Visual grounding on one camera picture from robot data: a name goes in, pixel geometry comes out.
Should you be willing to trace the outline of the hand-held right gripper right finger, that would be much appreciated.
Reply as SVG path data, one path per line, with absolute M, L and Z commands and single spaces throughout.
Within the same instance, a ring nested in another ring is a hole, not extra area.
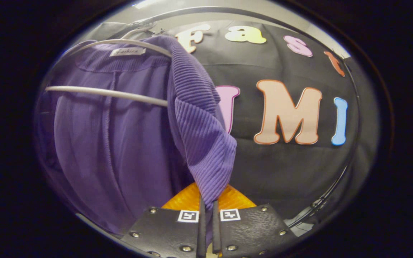
M 271 258 L 296 241 L 271 205 L 256 205 L 232 186 L 214 202 L 212 252 L 219 258 Z

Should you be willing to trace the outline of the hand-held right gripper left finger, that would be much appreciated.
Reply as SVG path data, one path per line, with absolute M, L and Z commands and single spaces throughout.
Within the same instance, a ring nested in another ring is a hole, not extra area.
M 163 207 L 148 207 L 122 241 L 159 258 L 205 258 L 205 203 L 192 183 Z

